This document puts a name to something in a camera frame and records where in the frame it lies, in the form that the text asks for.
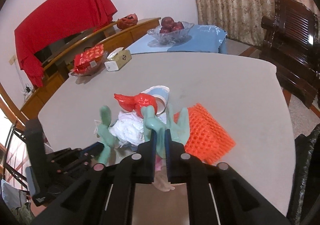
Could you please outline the green rubber glove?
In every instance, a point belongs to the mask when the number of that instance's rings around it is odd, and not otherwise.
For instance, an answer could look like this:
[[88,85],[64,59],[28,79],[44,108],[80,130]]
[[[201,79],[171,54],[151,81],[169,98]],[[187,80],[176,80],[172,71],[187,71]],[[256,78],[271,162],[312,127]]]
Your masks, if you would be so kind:
[[97,135],[104,148],[98,157],[98,162],[104,165],[112,165],[110,163],[111,155],[118,144],[118,139],[109,130],[112,120],[111,109],[107,105],[104,105],[100,108],[99,113],[101,123],[97,126]]
[[141,108],[143,116],[144,139],[149,141],[151,133],[154,130],[157,134],[156,152],[162,159],[166,158],[165,154],[165,132],[170,130],[171,139],[174,142],[187,144],[190,137],[189,112],[187,108],[182,108],[178,114],[177,122],[174,120],[173,107],[168,104],[166,109],[166,123],[162,122],[156,115],[153,106]]

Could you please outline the white plastic bag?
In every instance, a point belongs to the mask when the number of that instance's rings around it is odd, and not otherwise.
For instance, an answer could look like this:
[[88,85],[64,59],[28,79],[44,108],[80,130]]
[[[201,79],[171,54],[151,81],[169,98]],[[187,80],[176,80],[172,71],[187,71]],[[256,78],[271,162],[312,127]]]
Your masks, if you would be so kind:
[[145,142],[143,119],[135,112],[120,111],[116,122],[108,128],[119,146],[138,146]]

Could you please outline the red plastic bag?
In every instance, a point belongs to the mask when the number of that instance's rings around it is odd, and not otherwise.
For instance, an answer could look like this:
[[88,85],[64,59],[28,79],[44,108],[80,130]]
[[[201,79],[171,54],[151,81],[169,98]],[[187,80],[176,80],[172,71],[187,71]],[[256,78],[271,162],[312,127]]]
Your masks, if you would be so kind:
[[155,97],[149,94],[140,93],[135,96],[114,94],[114,98],[118,101],[122,109],[128,111],[129,113],[135,111],[137,116],[141,118],[143,118],[141,113],[142,107],[153,106],[155,113],[158,110]]

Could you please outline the black trash bag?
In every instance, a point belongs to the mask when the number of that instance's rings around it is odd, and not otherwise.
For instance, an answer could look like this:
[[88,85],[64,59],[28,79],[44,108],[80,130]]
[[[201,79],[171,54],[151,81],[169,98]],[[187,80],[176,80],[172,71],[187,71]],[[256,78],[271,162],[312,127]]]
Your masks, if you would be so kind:
[[286,217],[291,224],[319,224],[319,125],[295,139],[296,167]]

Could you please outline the orange plastic mesh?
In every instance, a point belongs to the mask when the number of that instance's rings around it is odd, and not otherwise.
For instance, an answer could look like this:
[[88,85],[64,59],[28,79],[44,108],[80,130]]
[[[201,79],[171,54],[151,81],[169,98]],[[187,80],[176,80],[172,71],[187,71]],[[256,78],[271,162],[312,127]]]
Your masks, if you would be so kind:
[[235,146],[235,141],[200,103],[188,108],[190,136],[185,152],[214,164]]

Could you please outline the glass snack dish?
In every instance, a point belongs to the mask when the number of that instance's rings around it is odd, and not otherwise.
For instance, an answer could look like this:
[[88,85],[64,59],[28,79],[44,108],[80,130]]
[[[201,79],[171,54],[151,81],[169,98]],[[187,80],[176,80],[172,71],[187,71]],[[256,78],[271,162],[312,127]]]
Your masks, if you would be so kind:
[[84,77],[96,74],[106,59],[106,52],[101,51],[85,51],[75,56],[74,68],[70,71],[70,76]]

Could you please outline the wooden cabinet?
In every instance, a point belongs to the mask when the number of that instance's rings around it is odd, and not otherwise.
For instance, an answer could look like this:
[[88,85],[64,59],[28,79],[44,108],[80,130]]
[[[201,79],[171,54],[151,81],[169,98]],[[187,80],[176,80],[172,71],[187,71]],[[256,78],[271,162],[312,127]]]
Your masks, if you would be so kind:
[[70,75],[85,76],[94,74],[103,64],[103,58],[117,48],[128,48],[159,26],[159,18],[141,19],[136,25],[124,30],[116,22],[95,32],[85,31],[67,48],[43,63],[43,86],[36,88],[21,108],[26,118],[38,116],[58,88]]

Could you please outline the red snack package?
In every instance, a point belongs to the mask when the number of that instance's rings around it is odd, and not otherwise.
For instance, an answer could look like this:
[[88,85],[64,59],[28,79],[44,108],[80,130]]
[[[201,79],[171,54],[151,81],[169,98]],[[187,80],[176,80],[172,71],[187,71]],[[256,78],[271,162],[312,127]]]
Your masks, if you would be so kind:
[[85,74],[89,70],[98,66],[104,58],[104,45],[99,44],[79,53],[74,58],[73,72],[75,74]]

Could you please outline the tissue box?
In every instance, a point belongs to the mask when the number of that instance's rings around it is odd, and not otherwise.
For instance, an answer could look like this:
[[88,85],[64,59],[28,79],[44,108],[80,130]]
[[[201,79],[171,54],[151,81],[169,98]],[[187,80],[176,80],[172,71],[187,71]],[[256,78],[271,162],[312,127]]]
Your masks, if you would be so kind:
[[117,48],[107,56],[104,65],[108,72],[119,71],[131,59],[132,56],[130,50]]

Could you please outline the light blue table mat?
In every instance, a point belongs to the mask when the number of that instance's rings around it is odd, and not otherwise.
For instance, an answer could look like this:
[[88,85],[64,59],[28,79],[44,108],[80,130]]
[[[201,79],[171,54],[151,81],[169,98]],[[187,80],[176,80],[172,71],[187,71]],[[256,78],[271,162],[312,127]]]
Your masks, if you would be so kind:
[[215,25],[194,25],[180,43],[160,44],[146,34],[128,49],[131,54],[154,52],[211,52],[226,54],[227,32]]

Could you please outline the glass fruit bowl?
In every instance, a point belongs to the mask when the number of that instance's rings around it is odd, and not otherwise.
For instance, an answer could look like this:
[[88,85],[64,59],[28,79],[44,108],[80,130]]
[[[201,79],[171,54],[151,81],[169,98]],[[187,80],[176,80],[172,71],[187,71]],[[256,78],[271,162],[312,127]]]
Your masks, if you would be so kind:
[[157,26],[154,29],[149,29],[147,34],[152,36],[157,42],[161,45],[167,45],[170,43],[180,43],[186,41],[191,36],[189,35],[189,31],[195,25],[194,23],[182,22],[184,29],[173,31],[171,33],[159,33],[161,26]]

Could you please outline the red cloth cover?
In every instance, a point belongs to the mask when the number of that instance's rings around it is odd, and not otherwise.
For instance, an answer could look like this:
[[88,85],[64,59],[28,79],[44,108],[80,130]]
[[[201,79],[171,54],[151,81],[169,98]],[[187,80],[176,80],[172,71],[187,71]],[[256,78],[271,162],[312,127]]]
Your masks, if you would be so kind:
[[47,0],[15,29],[20,69],[33,86],[43,86],[44,70],[35,53],[60,39],[108,25],[117,12],[111,0]]

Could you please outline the dark wooden chair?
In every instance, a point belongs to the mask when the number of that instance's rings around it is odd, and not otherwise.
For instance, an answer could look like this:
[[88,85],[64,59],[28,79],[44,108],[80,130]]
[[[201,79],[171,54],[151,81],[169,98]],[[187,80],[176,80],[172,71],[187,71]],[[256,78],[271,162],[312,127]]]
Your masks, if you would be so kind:
[[295,0],[274,0],[274,18],[264,16],[260,59],[277,68],[280,85],[307,107],[319,95],[318,16]]

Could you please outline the red pumpkin ornament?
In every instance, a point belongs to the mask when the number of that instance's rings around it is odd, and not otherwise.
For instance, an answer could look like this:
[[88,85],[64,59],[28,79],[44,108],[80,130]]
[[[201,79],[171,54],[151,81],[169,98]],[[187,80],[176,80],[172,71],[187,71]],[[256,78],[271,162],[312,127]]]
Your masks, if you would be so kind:
[[120,30],[135,26],[138,23],[138,17],[134,14],[129,14],[126,17],[117,20],[117,28]]

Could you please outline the red apples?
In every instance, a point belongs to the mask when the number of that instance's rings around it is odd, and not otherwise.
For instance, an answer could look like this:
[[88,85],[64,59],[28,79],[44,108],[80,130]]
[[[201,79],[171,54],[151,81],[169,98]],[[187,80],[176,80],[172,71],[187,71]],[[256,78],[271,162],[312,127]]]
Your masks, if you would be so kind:
[[171,33],[184,29],[182,22],[175,22],[171,17],[164,17],[161,21],[161,26],[159,33]]

